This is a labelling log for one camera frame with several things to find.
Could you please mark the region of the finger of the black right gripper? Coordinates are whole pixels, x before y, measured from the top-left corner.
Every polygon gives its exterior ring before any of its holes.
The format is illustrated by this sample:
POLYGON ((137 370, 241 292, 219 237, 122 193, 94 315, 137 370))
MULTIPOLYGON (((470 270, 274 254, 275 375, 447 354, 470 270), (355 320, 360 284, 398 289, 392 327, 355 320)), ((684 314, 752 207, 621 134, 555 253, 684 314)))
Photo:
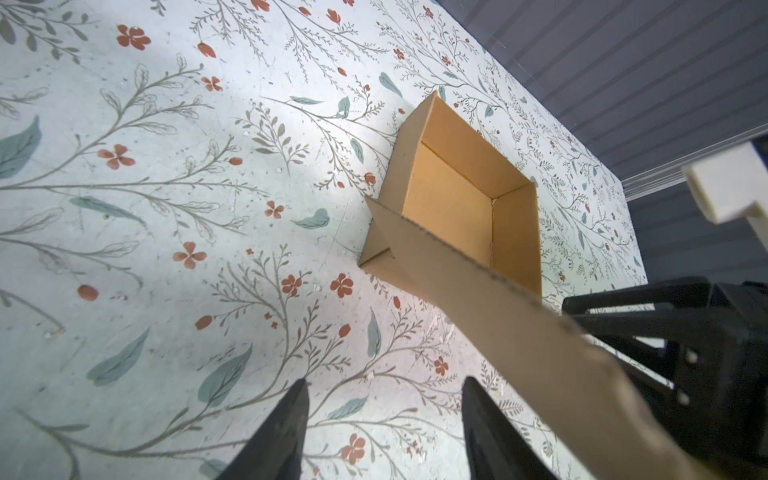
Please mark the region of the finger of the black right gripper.
POLYGON ((687 347, 705 344, 707 320, 702 311, 587 313, 573 319, 587 333, 670 381, 708 382, 708 368, 689 364, 684 353, 687 347))
POLYGON ((607 307, 627 307, 644 304, 667 303, 673 308, 706 306, 711 283, 705 277, 683 277, 651 284, 632 286, 586 295, 566 297, 562 311, 567 314, 585 314, 588 310, 607 307))

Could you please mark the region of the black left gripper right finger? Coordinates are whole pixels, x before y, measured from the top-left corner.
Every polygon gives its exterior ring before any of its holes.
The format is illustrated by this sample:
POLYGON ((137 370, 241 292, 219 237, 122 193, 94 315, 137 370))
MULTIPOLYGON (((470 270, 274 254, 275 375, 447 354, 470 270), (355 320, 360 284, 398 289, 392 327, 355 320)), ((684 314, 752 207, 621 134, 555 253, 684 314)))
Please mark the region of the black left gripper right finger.
POLYGON ((556 480, 482 385, 462 385, 462 420, 472 480, 556 480))

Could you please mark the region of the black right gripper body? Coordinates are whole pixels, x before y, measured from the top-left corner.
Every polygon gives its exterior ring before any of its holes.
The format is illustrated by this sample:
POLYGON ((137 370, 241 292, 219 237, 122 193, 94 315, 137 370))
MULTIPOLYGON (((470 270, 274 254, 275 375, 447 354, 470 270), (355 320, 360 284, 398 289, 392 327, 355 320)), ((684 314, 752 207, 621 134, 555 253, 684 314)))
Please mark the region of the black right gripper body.
POLYGON ((670 433, 700 458, 766 466, 766 285, 706 283, 673 310, 683 323, 670 433))

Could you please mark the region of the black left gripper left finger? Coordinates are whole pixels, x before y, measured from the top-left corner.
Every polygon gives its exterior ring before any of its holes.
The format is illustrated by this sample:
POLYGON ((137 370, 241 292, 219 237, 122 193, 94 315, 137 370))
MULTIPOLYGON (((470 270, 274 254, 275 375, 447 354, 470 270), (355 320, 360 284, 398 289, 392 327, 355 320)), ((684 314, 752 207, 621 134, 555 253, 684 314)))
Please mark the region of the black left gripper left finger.
POLYGON ((307 381, 293 383, 217 480, 295 480, 301 464, 309 412, 307 381))

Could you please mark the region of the brown cardboard paper box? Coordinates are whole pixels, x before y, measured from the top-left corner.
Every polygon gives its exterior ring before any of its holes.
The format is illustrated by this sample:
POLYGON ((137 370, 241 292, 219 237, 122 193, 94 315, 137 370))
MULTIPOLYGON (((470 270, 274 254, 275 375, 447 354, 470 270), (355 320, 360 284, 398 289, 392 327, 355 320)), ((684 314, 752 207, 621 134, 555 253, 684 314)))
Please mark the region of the brown cardboard paper box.
POLYGON ((597 479, 712 479, 617 359, 542 300, 535 185, 431 94, 400 127, 360 257, 440 308, 597 479))

